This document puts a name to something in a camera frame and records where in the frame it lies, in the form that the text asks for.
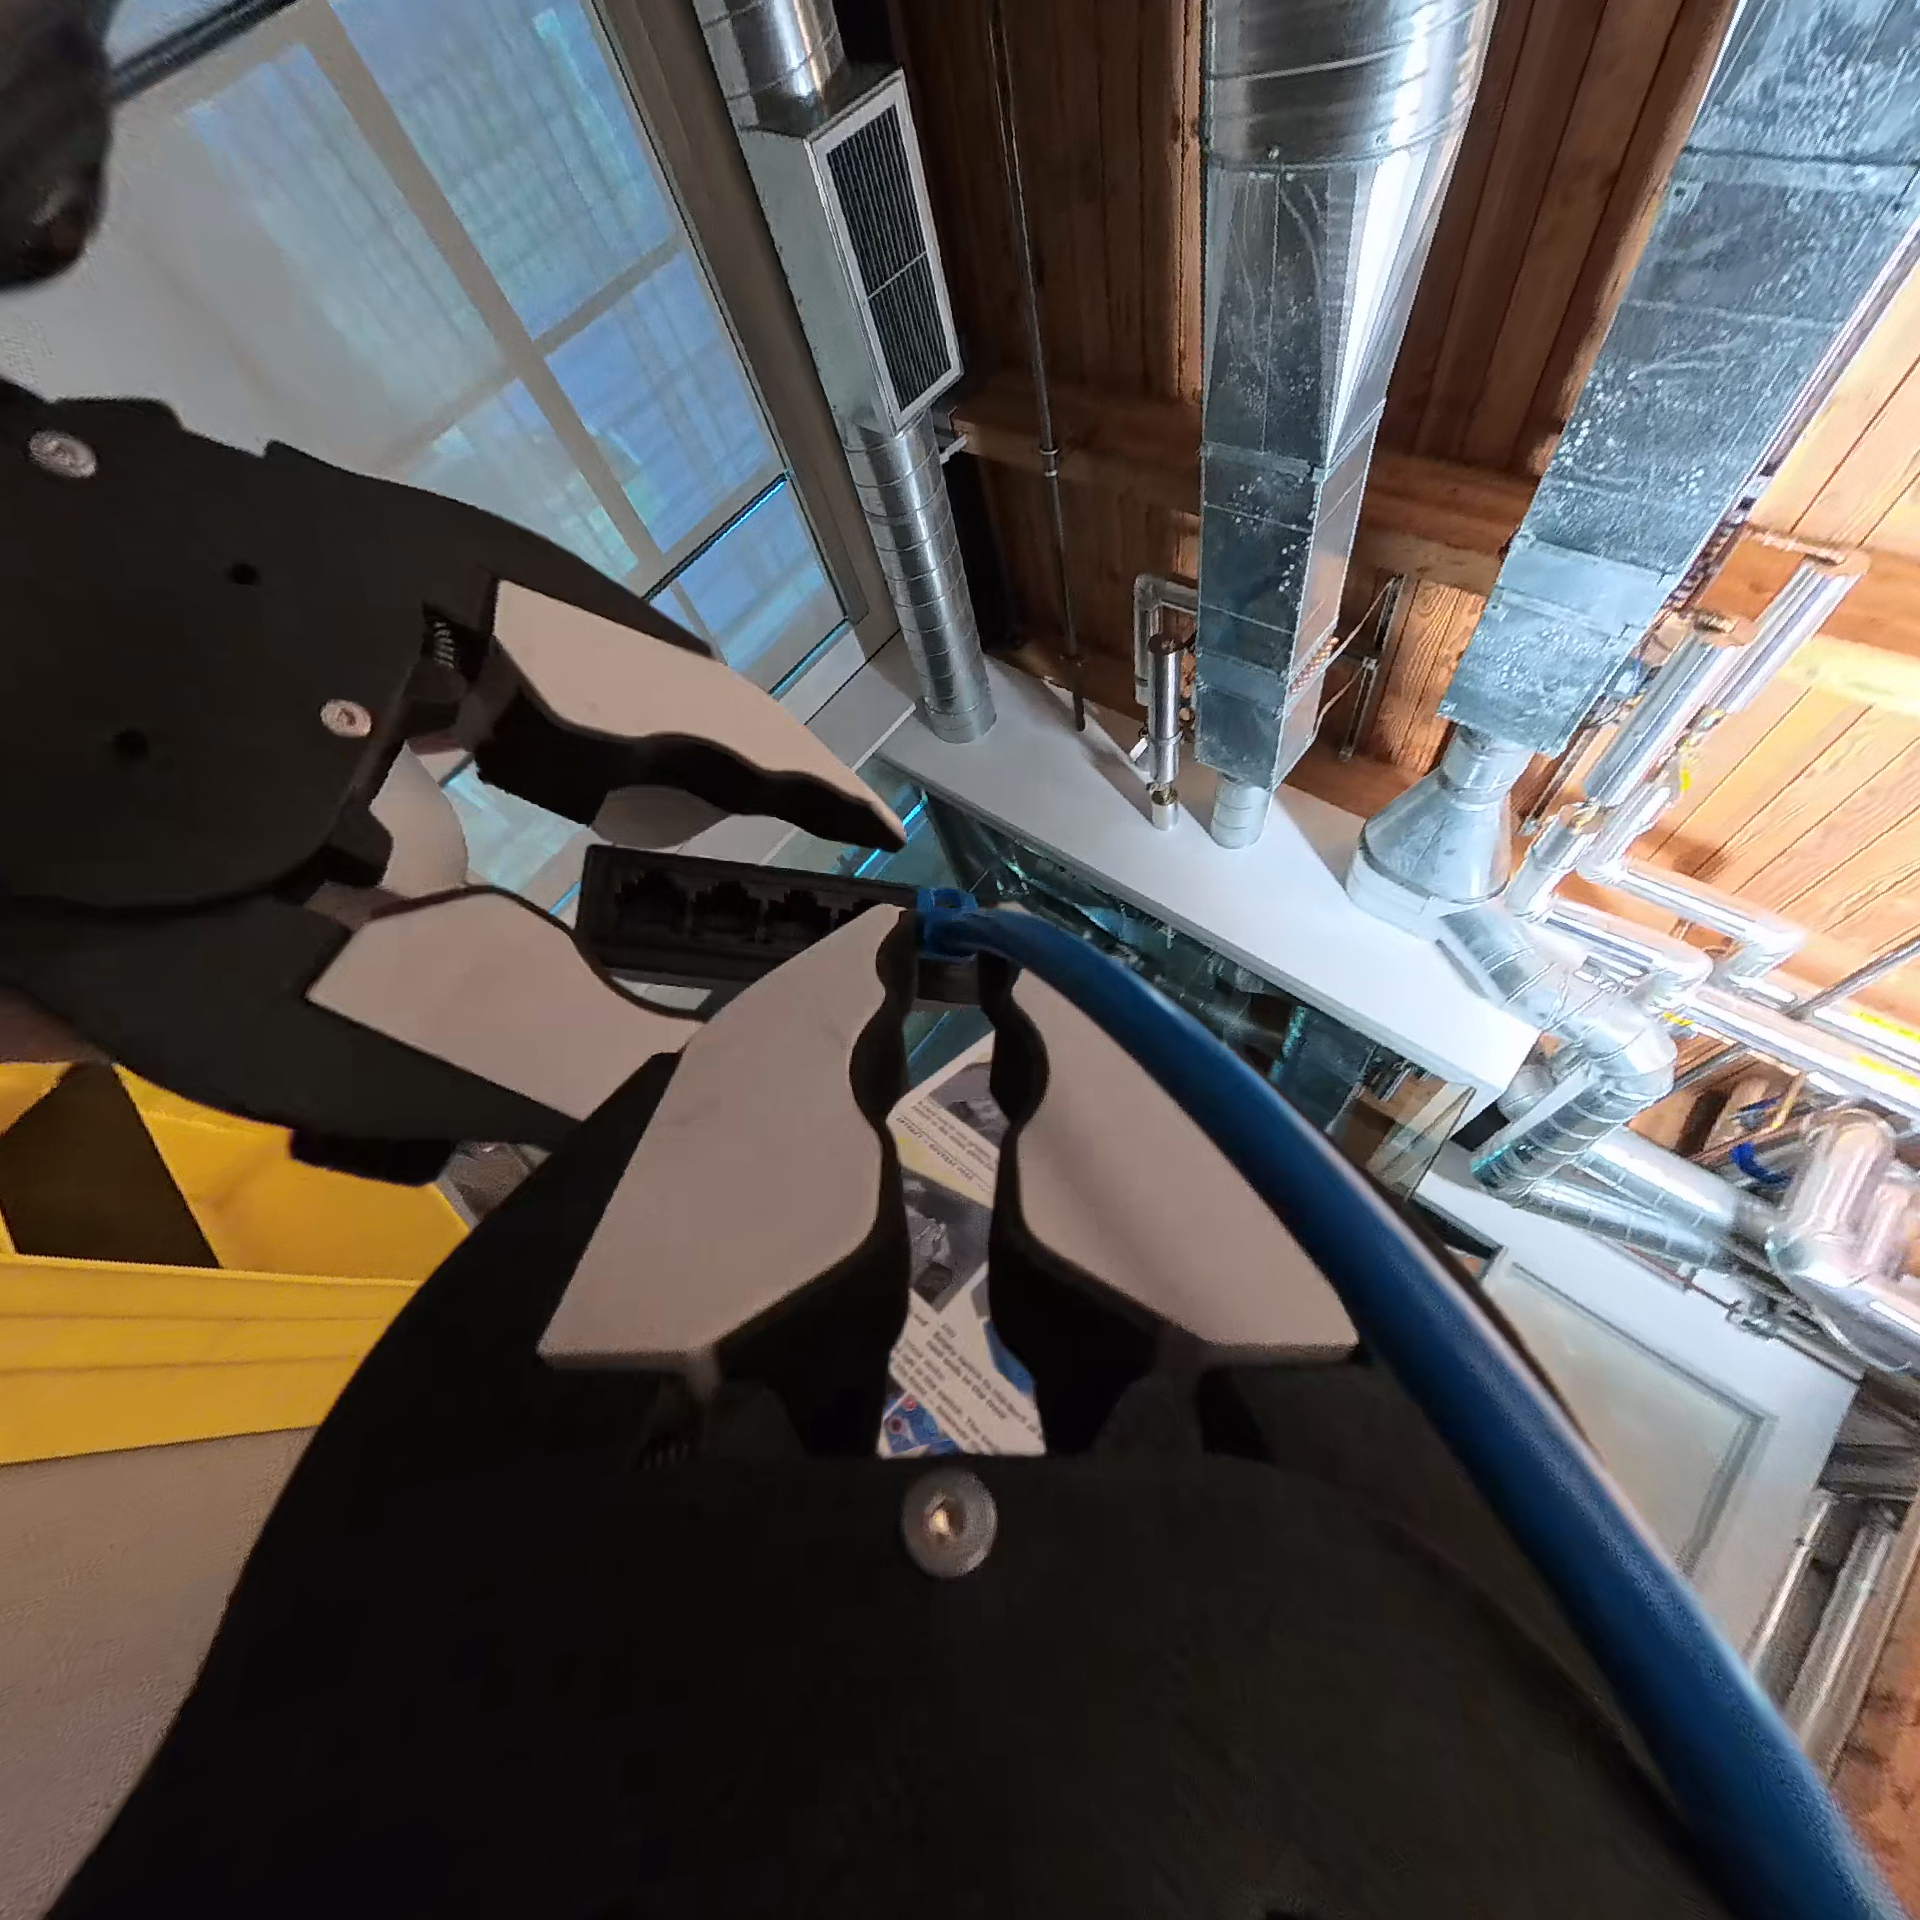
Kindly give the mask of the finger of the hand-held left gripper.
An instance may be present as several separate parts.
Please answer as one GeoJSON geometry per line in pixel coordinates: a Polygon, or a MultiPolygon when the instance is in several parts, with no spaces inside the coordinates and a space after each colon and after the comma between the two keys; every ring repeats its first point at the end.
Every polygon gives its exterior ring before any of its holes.
{"type": "Polygon", "coordinates": [[[375,913],[305,996],[568,1119],[590,1118],[699,1028],[627,994],[565,924],[496,889],[375,913]]]}
{"type": "Polygon", "coordinates": [[[906,846],[899,814],[734,666],[661,622],[633,629],[519,583],[495,591],[474,769],[621,846],[672,847],[733,817],[906,846]]]}

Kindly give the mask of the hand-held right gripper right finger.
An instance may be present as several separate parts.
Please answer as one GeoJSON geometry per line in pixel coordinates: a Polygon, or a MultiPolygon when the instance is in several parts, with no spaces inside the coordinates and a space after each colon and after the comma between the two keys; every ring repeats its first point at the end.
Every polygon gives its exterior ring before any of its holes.
{"type": "Polygon", "coordinates": [[[1170,1372],[1333,1364],[1360,1337],[1273,1208],[1178,1102],[1032,969],[987,972],[992,1328],[1047,1453],[1097,1447],[1170,1372]]]}

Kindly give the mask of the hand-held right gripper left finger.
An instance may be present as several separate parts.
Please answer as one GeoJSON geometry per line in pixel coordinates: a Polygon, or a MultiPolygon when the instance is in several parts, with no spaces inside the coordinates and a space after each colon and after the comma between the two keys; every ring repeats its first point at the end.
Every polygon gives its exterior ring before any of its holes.
{"type": "Polygon", "coordinates": [[[912,1278],[890,1114],[920,943],[874,904],[685,1047],[538,1341],[562,1385],[770,1396],[874,1453],[912,1278]]]}

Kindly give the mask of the black network switch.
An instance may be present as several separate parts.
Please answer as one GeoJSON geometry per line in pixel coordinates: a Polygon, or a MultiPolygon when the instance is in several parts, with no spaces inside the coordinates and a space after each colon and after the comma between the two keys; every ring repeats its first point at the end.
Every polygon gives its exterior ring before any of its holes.
{"type": "Polygon", "coordinates": [[[590,847],[575,941],[617,988],[709,1022],[749,988],[874,910],[914,920],[926,904],[973,904],[953,889],[878,877],[785,870],[718,856],[590,847]]]}

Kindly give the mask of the yellow plastic bin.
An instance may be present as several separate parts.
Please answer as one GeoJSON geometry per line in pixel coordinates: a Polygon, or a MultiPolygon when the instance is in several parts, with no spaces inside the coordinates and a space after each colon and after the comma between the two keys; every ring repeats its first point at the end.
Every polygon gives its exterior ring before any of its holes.
{"type": "MultiPolygon", "coordinates": [[[[6,1128],[62,1066],[6,1064],[6,1128]]],[[[32,1257],[3,1229],[6,1462],[321,1423],[466,1217],[434,1183],[307,1165],[281,1127],[114,1072],[219,1264],[32,1257]]]]}

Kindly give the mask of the instruction poster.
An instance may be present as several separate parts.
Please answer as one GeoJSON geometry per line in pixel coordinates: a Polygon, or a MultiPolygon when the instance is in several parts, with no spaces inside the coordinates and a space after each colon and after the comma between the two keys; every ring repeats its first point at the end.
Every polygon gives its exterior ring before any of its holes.
{"type": "Polygon", "coordinates": [[[910,1236],[909,1309],[894,1344],[878,1453],[1040,1456],[1032,1373],[992,1322],[990,1240],[1006,1119],[992,1039],[958,1053],[893,1113],[910,1236]]]}

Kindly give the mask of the small metal pipe fitting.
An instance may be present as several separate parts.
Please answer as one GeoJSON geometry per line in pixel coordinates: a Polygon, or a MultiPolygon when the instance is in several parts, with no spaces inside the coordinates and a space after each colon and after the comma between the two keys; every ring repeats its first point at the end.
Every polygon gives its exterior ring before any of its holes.
{"type": "Polygon", "coordinates": [[[1146,786],[1149,817],[1160,832],[1181,821],[1181,773],[1189,737],[1189,655],[1199,590],[1170,576],[1142,574],[1134,584],[1137,698],[1144,730],[1133,750],[1146,786]]]}

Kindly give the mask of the insulated silver pipes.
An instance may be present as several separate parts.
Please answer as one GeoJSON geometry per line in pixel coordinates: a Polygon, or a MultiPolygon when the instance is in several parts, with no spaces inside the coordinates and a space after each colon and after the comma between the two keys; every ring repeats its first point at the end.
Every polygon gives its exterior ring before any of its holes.
{"type": "Polygon", "coordinates": [[[1915,1057],[1787,1004],[1767,983],[1806,935],[1631,856],[1678,800],[1686,748],[1745,708],[1857,586],[1806,560],[1742,640],[1681,640],[1498,901],[1445,917],[1442,946],[1545,1041],[1472,1160],[1506,1205],[1681,1265],[1752,1280],[1869,1368],[1915,1377],[1910,1271],[1915,1057]],[[1688,1030],[1824,1095],[1785,1095],[1707,1164],[1633,1130],[1677,1088],[1688,1030]]]}

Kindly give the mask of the round metal air duct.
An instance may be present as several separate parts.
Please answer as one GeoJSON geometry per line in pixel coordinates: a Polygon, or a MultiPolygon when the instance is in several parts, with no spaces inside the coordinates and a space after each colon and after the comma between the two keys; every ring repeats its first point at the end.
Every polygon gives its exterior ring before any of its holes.
{"type": "Polygon", "coordinates": [[[926,726],[983,737],[992,686],[935,401],[962,375],[906,76],[857,65],[829,1],[697,1],[801,313],[926,726]]]}

